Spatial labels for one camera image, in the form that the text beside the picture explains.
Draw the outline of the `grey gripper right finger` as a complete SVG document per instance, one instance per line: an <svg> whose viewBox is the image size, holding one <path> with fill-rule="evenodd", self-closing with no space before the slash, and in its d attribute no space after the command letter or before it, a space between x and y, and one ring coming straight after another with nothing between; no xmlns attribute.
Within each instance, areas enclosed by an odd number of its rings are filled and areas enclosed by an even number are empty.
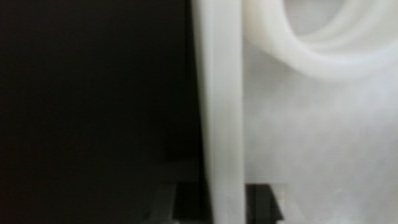
<svg viewBox="0 0 398 224"><path fill-rule="evenodd" d="M276 195L269 184L246 185L247 224L277 224L285 220Z"/></svg>

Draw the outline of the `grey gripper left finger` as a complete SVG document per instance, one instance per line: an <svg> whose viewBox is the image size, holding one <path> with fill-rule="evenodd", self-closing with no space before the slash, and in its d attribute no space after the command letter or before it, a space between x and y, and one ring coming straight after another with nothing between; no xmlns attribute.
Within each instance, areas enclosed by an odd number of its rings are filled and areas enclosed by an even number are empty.
<svg viewBox="0 0 398 224"><path fill-rule="evenodd" d="M160 185L148 224L212 224L208 191L199 182Z"/></svg>

